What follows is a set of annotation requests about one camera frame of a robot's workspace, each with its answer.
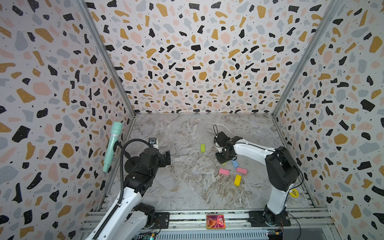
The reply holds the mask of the light blue block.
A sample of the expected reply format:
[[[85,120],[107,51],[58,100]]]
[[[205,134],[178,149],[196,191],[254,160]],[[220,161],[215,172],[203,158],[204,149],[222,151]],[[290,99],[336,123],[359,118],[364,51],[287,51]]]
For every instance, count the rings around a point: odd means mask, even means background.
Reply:
[[[237,161],[232,161],[232,163],[233,163],[234,168],[238,168],[239,167],[239,163]]]

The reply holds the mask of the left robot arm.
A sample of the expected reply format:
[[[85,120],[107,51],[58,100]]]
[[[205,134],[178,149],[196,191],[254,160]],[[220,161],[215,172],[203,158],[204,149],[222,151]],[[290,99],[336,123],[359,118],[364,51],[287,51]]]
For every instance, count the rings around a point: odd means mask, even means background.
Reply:
[[[155,226],[155,207],[142,202],[152,186],[159,168],[171,164],[170,151],[146,148],[139,156],[123,161],[122,189],[111,208],[87,237],[88,240],[131,240],[142,229],[147,233]]]

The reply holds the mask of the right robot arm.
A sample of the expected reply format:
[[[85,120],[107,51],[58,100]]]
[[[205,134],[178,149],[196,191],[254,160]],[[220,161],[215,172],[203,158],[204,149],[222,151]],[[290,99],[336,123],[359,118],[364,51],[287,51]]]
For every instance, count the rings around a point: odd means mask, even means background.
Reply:
[[[266,167],[272,191],[262,219],[271,227],[281,224],[288,216],[286,201],[289,192],[295,188],[301,173],[288,150],[282,146],[275,149],[260,146],[238,136],[229,138],[224,132],[215,135],[214,145],[218,149],[216,158],[220,164],[244,156]]]

